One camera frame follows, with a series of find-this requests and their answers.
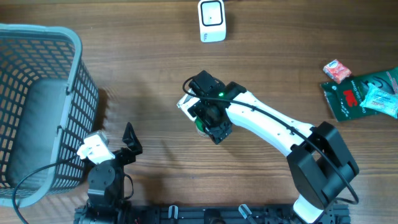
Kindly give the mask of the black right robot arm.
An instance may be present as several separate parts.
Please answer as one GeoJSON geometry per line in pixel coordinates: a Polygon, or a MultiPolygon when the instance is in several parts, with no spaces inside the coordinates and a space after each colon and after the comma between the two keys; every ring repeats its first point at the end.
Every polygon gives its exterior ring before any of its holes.
{"type": "Polygon", "coordinates": [[[287,159],[299,192],[290,222],[315,223],[336,202],[359,202],[350,184],[359,167],[332,124],[297,121],[265,105],[245,87],[224,84],[205,70],[184,81],[182,90],[185,95],[177,106],[215,144],[224,141],[233,126],[239,126],[287,159]]]}

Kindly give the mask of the green lid jar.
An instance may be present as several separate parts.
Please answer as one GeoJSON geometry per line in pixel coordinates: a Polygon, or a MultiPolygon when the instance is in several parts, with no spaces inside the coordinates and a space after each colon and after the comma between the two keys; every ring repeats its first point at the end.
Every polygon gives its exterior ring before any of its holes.
{"type": "Polygon", "coordinates": [[[196,126],[197,133],[198,133],[201,137],[209,138],[209,135],[204,131],[203,122],[201,121],[200,118],[197,118],[197,119],[195,120],[195,126],[196,126]]]}

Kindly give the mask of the teal wipes packet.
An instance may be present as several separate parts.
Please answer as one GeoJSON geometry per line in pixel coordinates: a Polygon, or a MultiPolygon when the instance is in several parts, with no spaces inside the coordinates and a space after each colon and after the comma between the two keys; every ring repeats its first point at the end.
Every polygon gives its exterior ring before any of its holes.
{"type": "Polygon", "coordinates": [[[397,119],[397,94],[390,94],[372,83],[368,83],[369,90],[360,106],[376,110],[397,119]]]}

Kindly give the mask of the small red orange packet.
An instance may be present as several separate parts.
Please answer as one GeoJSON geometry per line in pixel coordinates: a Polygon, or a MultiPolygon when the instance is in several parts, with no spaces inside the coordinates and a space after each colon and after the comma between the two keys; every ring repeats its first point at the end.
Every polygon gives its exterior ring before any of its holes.
{"type": "Polygon", "coordinates": [[[352,72],[338,60],[333,60],[323,67],[323,71],[337,84],[340,84],[352,72]]]}

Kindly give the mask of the green glove package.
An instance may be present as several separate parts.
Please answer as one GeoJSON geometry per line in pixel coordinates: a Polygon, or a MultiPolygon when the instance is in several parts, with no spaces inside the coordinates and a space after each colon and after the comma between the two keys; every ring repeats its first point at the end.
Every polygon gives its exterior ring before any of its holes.
{"type": "Polygon", "coordinates": [[[337,121],[348,121],[378,114],[378,111],[360,106],[369,84],[389,94],[397,93],[397,68],[345,78],[340,84],[321,84],[325,98],[337,121]]]}

